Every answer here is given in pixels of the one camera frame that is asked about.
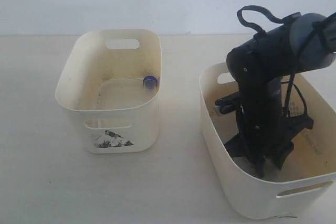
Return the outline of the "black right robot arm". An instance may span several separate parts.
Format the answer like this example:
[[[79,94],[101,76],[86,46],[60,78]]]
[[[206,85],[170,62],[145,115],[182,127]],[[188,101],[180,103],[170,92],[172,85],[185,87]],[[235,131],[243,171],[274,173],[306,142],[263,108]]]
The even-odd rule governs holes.
[[[281,169],[293,139],[313,128],[307,111],[290,114],[295,76],[335,61],[335,15],[295,13],[276,23],[270,31],[252,24],[254,37],[228,53],[227,68],[238,91],[216,101],[221,114],[236,115],[238,132],[226,150],[233,158],[246,158],[258,177],[265,174],[266,160]]]

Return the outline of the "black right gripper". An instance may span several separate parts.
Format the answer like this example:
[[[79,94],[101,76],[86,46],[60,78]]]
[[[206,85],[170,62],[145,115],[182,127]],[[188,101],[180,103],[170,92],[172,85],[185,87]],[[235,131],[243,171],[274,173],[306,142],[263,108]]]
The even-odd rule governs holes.
[[[245,157],[258,178],[265,176],[264,165],[271,160],[282,170],[288,155],[294,150],[292,140],[304,129],[313,128],[313,119],[305,114],[281,119],[280,123],[248,125],[238,117],[238,133],[224,146],[231,158]]]

